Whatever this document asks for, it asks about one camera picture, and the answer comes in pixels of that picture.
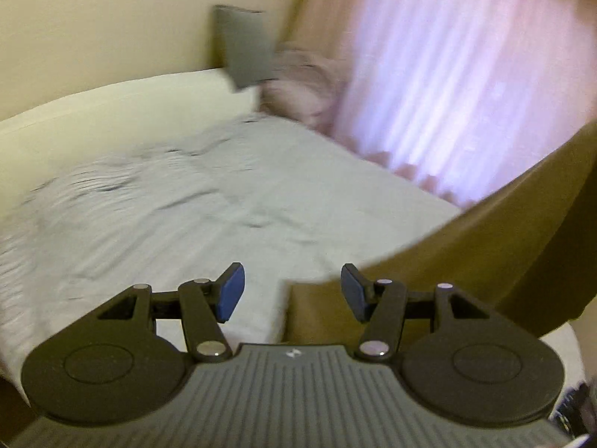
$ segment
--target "brown fabric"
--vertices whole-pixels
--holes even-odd
[[[35,413],[17,389],[0,377],[0,447],[10,441],[35,420]]]
[[[583,353],[584,370],[587,375],[597,376],[597,298],[594,298],[578,320],[572,322],[574,332]]]
[[[371,278],[429,291],[453,283],[540,336],[577,318],[597,293],[597,122],[501,190],[416,245],[377,264]],[[285,340],[354,346],[362,332],[338,278],[292,285]],[[404,342],[422,335],[409,322]]]

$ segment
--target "white bedsheet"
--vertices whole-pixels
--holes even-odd
[[[154,291],[216,278],[247,283],[223,330],[275,342],[285,281],[322,280],[413,242],[456,207],[300,125],[258,115],[180,143],[82,166],[33,192],[0,245],[0,354],[25,356],[135,283]],[[168,325],[159,326],[176,340]]]
[[[180,139],[254,111],[222,69],[79,92],[0,121],[0,220],[40,183],[108,153]]]
[[[559,355],[564,367],[565,379],[562,392],[555,403],[557,406],[562,400],[566,389],[576,387],[586,380],[583,357],[580,353],[580,345],[576,339],[574,329],[569,323],[565,323],[560,328],[544,335],[541,339]]]

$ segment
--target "gray ridged base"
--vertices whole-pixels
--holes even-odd
[[[40,419],[11,448],[562,446],[547,420],[471,428],[419,406],[391,370],[342,346],[246,345],[224,364],[195,369],[183,391],[132,422],[77,428]]]

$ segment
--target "curtain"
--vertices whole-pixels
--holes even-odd
[[[293,40],[350,60],[335,140],[464,207],[597,113],[597,0],[305,0]]]

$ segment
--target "wall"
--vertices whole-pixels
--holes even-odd
[[[278,37],[296,0],[0,0],[0,120],[105,84],[212,67],[214,3],[265,10]]]

